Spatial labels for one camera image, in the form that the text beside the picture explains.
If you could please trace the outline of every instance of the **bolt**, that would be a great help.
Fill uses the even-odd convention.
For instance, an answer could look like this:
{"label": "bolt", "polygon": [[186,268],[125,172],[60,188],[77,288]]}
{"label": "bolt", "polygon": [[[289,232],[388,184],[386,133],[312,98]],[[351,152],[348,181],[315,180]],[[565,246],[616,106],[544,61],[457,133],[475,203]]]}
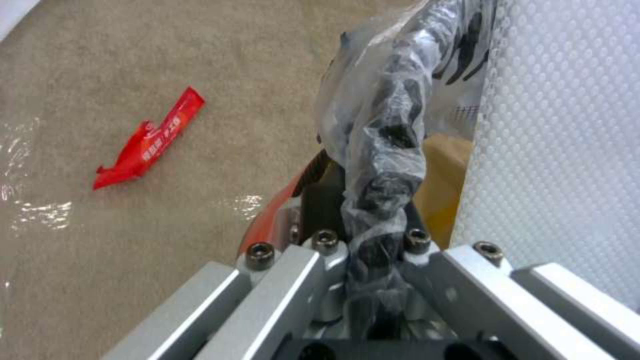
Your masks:
{"label": "bolt", "polygon": [[500,266],[500,262],[502,261],[502,258],[504,258],[502,249],[500,249],[498,245],[488,241],[479,241],[475,243],[474,250],[484,256],[488,261],[491,261],[495,266]]}
{"label": "bolt", "polygon": [[311,237],[311,247],[320,254],[329,256],[338,249],[338,234],[329,229],[318,230]]}
{"label": "bolt", "polygon": [[289,242],[297,245],[299,240],[300,240],[300,229],[297,224],[293,224],[289,228]]}
{"label": "bolt", "polygon": [[244,260],[248,268],[255,271],[262,271],[267,270],[273,265],[275,251],[273,250],[272,244],[260,242],[251,244],[244,254]]}
{"label": "bolt", "polygon": [[409,229],[404,234],[404,249],[412,254],[424,254],[430,244],[431,238],[418,228]]}

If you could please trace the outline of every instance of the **crumpled plastic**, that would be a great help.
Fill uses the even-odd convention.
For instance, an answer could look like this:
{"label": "crumpled plastic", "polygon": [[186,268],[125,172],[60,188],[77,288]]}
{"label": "crumpled plastic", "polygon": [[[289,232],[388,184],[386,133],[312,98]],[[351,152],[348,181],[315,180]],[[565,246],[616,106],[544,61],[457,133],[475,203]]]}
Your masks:
{"label": "crumpled plastic", "polygon": [[402,309],[394,261],[404,207],[426,175],[421,144],[433,133],[472,138],[494,11],[495,0],[421,1],[340,38],[315,118],[346,173],[349,299],[367,303],[347,308],[356,323],[368,319],[352,327],[352,338],[372,336],[383,314]]}

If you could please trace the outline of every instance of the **black object in plastic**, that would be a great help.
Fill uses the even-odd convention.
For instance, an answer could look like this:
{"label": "black object in plastic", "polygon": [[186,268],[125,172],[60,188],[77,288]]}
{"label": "black object in plastic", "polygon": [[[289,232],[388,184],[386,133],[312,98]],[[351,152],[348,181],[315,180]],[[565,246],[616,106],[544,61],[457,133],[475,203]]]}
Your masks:
{"label": "black object in plastic", "polygon": [[316,231],[329,229],[338,239],[347,241],[340,207],[344,201],[344,169],[330,161],[322,177],[302,189],[300,206],[300,242]]}
{"label": "black object in plastic", "polygon": [[272,359],[512,360],[515,357],[498,341],[289,339],[280,345]]}

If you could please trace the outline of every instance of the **plastic bag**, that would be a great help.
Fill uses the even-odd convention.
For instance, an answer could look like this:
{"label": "plastic bag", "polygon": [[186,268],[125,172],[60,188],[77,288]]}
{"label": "plastic bag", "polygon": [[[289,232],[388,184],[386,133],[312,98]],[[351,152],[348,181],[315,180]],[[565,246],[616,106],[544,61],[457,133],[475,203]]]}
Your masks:
{"label": "plastic bag", "polygon": [[421,144],[433,133],[472,137],[494,11],[495,0],[421,1],[340,38],[315,116],[346,173],[349,298],[369,302],[355,307],[354,319],[372,319],[352,329],[354,338],[371,336],[376,318],[402,308],[394,260],[404,207],[426,175]]}

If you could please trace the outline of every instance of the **black plastic part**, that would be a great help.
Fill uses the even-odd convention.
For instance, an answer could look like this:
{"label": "black plastic part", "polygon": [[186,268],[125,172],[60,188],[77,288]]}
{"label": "black plastic part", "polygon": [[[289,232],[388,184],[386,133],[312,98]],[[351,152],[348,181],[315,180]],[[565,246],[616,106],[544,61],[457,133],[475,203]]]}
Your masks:
{"label": "black plastic part", "polygon": [[300,206],[300,242],[316,231],[329,229],[346,240],[340,207],[344,201],[344,170],[335,162],[327,164],[324,174],[316,182],[302,189]]}
{"label": "black plastic part", "polygon": [[272,357],[299,360],[513,360],[498,341],[352,341],[291,339]]}
{"label": "black plastic part", "polygon": [[314,158],[309,161],[309,164],[302,172],[302,175],[300,175],[298,184],[296,184],[295,189],[291,193],[291,197],[299,196],[305,187],[318,182],[323,176],[327,165],[331,161],[332,160],[331,158],[329,158],[329,155],[327,155],[326,150],[322,149],[320,152],[318,152],[316,156],[314,156]]}

